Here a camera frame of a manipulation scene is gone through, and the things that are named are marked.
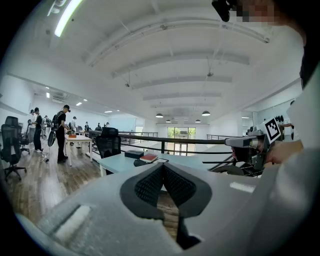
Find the fluorescent light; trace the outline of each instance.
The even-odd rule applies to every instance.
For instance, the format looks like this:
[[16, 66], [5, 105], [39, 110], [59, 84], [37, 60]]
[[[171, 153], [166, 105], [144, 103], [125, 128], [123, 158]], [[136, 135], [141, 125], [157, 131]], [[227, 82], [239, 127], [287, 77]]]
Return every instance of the fluorescent light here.
[[64, 13], [61, 15], [58, 25], [54, 31], [54, 34], [57, 37], [61, 36], [62, 31], [65, 29], [65, 26], [70, 19], [71, 15], [74, 13], [75, 9], [82, 2], [82, 0], [71, 0], [68, 6], [65, 8]]

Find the red book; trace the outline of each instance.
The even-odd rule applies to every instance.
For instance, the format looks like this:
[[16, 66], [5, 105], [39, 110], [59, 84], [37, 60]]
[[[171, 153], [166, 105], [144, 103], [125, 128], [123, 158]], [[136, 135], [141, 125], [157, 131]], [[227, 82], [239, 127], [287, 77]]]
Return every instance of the red book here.
[[140, 160], [145, 161], [147, 163], [152, 163], [157, 158], [158, 156], [156, 154], [145, 154], [144, 156], [140, 157]]

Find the desk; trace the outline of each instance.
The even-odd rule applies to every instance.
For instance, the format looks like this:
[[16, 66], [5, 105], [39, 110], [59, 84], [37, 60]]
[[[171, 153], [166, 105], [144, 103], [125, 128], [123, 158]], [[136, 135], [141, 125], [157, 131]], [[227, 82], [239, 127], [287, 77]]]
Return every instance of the desk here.
[[[69, 142], [69, 147], [70, 147], [70, 142], [89, 142], [89, 148], [90, 148], [90, 162], [92, 162], [92, 139], [82, 136], [82, 135], [77, 135], [76, 138], [69, 138], [69, 135], [65, 134], [64, 135], [64, 142]], [[64, 154], [67, 155], [67, 146], [64, 147]], [[72, 161], [71, 161], [71, 148], [70, 148], [70, 154], [69, 154], [69, 164], [72, 166]]]
[[89, 135], [89, 132], [88, 132], [88, 131], [85, 131], [85, 130], [79, 130], [79, 131], [76, 131], [75, 134], [86, 137], [86, 135]]
[[[169, 163], [175, 163], [190, 168], [207, 171], [206, 165], [202, 163], [198, 156], [158, 154], [158, 158], [167, 159], [169, 160]], [[99, 159], [97, 162], [100, 165], [100, 173], [102, 177], [107, 175], [105, 170], [108, 170], [112, 173], [131, 171], [136, 168], [134, 166], [134, 161], [134, 158], [125, 157], [125, 154], [121, 153], [107, 158]]]

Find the black office chair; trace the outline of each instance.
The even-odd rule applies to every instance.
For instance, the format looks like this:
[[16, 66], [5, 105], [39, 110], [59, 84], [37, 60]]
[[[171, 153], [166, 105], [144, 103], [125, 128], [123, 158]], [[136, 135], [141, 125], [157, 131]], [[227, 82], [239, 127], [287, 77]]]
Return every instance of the black office chair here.
[[[5, 119], [5, 124], [9, 125], [9, 126], [12, 126], [12, 127], [18, 127], [19, 126], [18, 118], [15, 117], [15, 116], [7, 116], [6, 119]], [[24, 137], [21, 134], [22, 127], [21, 126], [19, 126], [19, 127], [20, 128], [19, 128], [18, 136], [19, 136], [20, 144], [22, 146], [21, 151], [26, 151], [30, 155], [30, 149], [29, 148], [25, 148], [25, 146], [29, 145], [29, 138], [28, 138], [29, 124], [28, 124], [28, 126], [26, 128], [26, 132], [25, 132]]]
[[22, 146], [21, 151], [26, 151], [30, 155], [30, 149], [26, 148], [26, 146], [29, 145], [29, 137], [28, 137], [29, 126], [30, 126], [30, 124], [28, 124], [28, 126], [26, 128], [26, 132], [24, 134], [24, 137], [22, 137], [22, 136], [20, 137], [20, 144]]
[[[4, 180], [8, 181], [8, 176], [10, 173], [15, 172], [19, 181], [21, 181], [21, 176], [17, 170], [24, 170], [27, 172], [25, 167], [17, 167], [16, 164], [20, 161], [21, 158], [21, 149], [20, 149], [20, 133], [21, 126], [11, 126], [9, 124], [3, 124], [1, 126], [2, 132], [2, 141], [3, 149], [0, 150], [1, 159], [7, 163], [10, 163], [10, 167], [4, 169], [5, 178]], [[15, 154], [11, 154], [12, 147], [14, 148]]]
[[121, 138], [115, 128], [103, 127], [101, 135], [95, 138], [95, 142], [101, 158], [121, 154]]

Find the black cap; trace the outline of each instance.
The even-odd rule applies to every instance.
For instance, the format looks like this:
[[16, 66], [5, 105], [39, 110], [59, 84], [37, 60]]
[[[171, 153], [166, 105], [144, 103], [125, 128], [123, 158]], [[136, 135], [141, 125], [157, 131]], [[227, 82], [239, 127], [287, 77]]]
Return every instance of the black cap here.
[[71, 112], [69, 105], [64, 105], [63, 108], [68, 109], [68, 111]]

